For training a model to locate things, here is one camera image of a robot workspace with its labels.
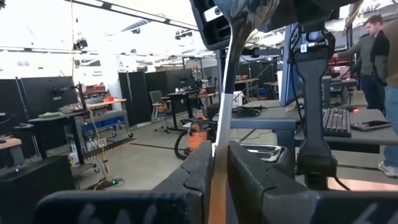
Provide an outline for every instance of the workbench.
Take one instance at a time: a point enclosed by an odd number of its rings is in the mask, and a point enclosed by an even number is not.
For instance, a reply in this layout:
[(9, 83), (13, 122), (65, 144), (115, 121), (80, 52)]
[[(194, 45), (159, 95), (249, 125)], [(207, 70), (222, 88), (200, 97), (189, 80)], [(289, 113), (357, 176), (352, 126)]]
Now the workbench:
[[(72, 172), (74, 175), (78, 175), (90, 168), (96, 169), (96, 164), (86, 164), (85, 163), (85, 158), (84, 154), (82, 151), (83, 147), (83, 142), (80, 141), (80, 138), (75, 138), (75, 136), (78, 136), (78, 126), (76, 125), (76, 118), (79, 117), (79, 119), (84, 119), (83, 118), (83, 113), (82, 112), (76, 112), (76, 113), (67, 113), (67, 114), (61, 114), (60, 116), (53, 116), (53, 117), (48, 117), (48, 118), (35, 118), (35, 119), (30, 119), (28, 120), (29, 123), (33, 124), (33, 135), (36, 136), (36, 133), (40, 131), (41, 129), (45, 129), (49, 126), (53, 125), (61, 125), (65, 128), (65, 130), (68, 130), (71, 133), (71, 138), (68, 139), (68, 143), (71, 149), (71, 152), (75, 152), (78, 155), (79, 163), (80, 166), (78, 167), (72, 167)], [(47, 136), (46, 139), (38, 138), (36, 136), (36, 142), (37, 142), (37, 148), (40, 152), (40, 155), (42, 159), (47, 158), (47, 152), (43, 150), (43, 147), (40, 145), (43, 143), (43, 141), (48, 141), (51, 138), (51, 136)]]

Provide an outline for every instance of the black keyboard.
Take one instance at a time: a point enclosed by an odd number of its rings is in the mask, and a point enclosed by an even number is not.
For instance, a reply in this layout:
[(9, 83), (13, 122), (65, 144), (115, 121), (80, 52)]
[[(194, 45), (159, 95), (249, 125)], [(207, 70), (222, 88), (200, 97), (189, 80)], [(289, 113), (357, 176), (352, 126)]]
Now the black keyboard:
[(323, 135), (351, 137), (349, 112), (344, 109), (327, 109), (323, 111)]
[(335, 82), (342, 82), (342, 80), (340, 78), (332, 78), (330, 80), (331, 83), (335, 83)]

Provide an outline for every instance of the gray desk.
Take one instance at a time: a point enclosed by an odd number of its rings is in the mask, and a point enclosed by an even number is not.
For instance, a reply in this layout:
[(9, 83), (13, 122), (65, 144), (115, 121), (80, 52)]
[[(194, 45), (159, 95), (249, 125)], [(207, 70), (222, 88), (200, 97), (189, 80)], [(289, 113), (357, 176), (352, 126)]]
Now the gray desk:
[[(231, 128), (272, 129), (277, 135), (278, 145), (293, 149), (292, 153), (295, 153), (294, 133), (300, 123), (297, 110), (286, 111), (286, 108), (279, 106), (279, 100), (252, 101), (244, 106), (263, 106), (267, 109), (263, 109), (260, 116), (254, 118), (232, 118)], [(214, 117), (213, 121), (218, 121), (218, 117)]]
[[(374, 120), (385, 121), (386, 119), (379, 110), (359, 110), (356, 113), (350, 113), (349, 120), (351, 124), (356, 124)], [(333, 150), (367, 153), (379, 153), (379, 150), (374, 150), (375, 146), (379, 149), (380, 145), (398, 145), (398, 136), (392, 128), (368, 132), (352, 129), (351, 135), (351, 138), (325, 136), (325, 141)], [(296, 145), (304, 140), (302, 129), (297, 131), (295, 140)]]
[(56, 121), (56, 120), (59, 120), (59, 119), (73, 118), (73, 117), (78, 116), (80, 114), (81, 114), (81, 112), (61, 114), (60, 116), (53, 116), (53, 117), (49, 117), (49, 118), (30, 119), (30, 120), (28, 120), (28, 122), (29, 123), (37, 123), (37, 122), (44, 122), (44, 121)]

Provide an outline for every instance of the light fixture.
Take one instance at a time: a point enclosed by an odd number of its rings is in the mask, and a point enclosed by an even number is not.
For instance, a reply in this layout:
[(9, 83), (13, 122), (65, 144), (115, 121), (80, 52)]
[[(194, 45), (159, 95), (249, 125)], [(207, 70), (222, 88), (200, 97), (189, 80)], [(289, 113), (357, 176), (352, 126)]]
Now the light fixture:
[(103, 2), (100, 2), (97, 0), (75, 0), (75, 2), (90, 4), (90, 5), (99, 6), (99, 7), (101, 7), (104, 4)]
[(152, 15), (152, 14), (135, 11), (135, 10), (128, 9), (128, 8), (125, 8), (125, 7), (121, 7), (121, 6), (111, 6), (111, 10), (114, 10), (114, 11), (117, 11), (117, 12), (121, 12), (121, 13), (125, 13), (125, 14), (129, 14), (130, 16), (135, 16), (135, 17), (149, 19), (149, 20), (152, 20), (152, 21), (157, 21), (157, 22), (165, 22), (166, 21), (165, 18), (162, 18), (160, 16), (155, 16), (155, 15)]
[(170, 21), (169, 24), (175, 25), (175, 26), (180, 26), (180, 27), (186, 27), (187, 29), (193, 29), (193, 30), (197, 30), (198, 29), (198, 27), (193, 26), (191, 24), (186, 24), (184, 22)]
[(25, 50), (23, 47), (0, 47), (0, 50)]

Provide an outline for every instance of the black partition panel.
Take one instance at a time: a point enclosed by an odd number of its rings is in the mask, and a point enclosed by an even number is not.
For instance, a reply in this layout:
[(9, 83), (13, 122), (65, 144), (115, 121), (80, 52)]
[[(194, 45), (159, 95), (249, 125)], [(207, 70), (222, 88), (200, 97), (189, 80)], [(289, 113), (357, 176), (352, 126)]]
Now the black partition panel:
[[(56, 97), (52, 88), (72, 86), (72, 77), (21, 78), (21, 93), (24, 95), (29, 119), (47, 112), (57, 112), (59, 108), (77, 103), (76, 93), (67, 89)], [(54, 125), (35, 132), (43, 150), (50, 150), (67, 143), (63, 125)]]
[[(26, 158), (35, 155), (35, 148), (32, 137), (29, 132), (22, 132), (14, 129), (14, 126), (20, 123), (27, 123), (27, 115), (25, 113), (24, 102), (19, 93), (19, 80), (0, 80), (0, 113), (8, 113), (12, 118), (0, 124), (0, 135), (10, 134), (22, 141), (22, 152)], [(9, 117), (0, 119), (0, 122), (7, 120)]]
[(206, 77), (218, 77), (217, 66), (206, 67), (203, 70)]
[[(147, 91), (161, 91), (163, 95), (167, 95), (169, 93), (175, 93), (176, 88), (181, 88), (184, 86), (195, 86), (195, 78), (193, 77), (192, 71), (190, 69), (181, 69), (181, 70), (171, 70), (171, 71), (163, 71), (163, 72), (151, 72), (146, 73), (146, 83), (147, 83)], [(187, 110), (187, 107), (184, 103), (180, 101), (174, 102), (174, 110), (176, 113), (183, 112)]]
[(134, 110), (134, 124), (150, 121), (150, 102), (144, 72), (128, 73)]
[(122, 96), (130, 126), (150, 121), (149, 97), (144, 72), (119, 72)]
[(132, 107), (132, 96), (130, 94), (130, 85), (126, 72), (119, 72), (119, 84), (122, 92), (123, 99), (126, 99), (124, 105), (126, 106), (127, 118), (129, 120), (130, 127), (134, 124), (134, 108)]

